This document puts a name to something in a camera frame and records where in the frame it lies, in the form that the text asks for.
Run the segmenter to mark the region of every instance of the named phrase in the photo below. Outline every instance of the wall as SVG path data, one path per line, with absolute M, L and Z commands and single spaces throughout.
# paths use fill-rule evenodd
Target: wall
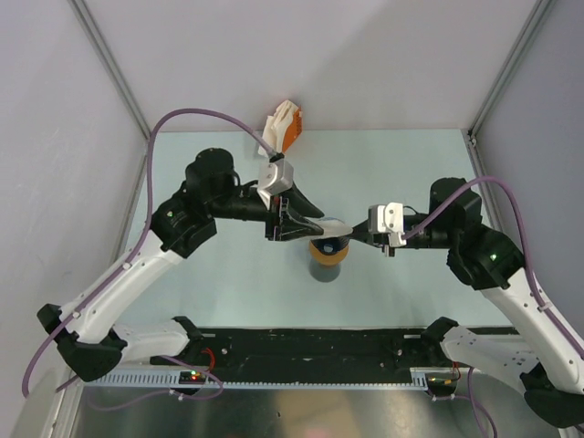
M 109 264 L 143 139 L 67 2 L 3 3 L 0 27 L 0 436 L 44 338 L 36 319 Z M 42 360 L 35 381 L 60 360 Z
M 487 172 L 506 180 L 516 193 L 540 282 L 580 335 L 583 22 L 584 2 L 557 2 L 478 135 Z M 506 227 L 514 233 L 508 202 L 499 203 Z
M 468 128 L 536 0 L 88 0 L 149 123 L 184 106 L 261 128 Z M 208 118 L 167 130 L 232 130 Z

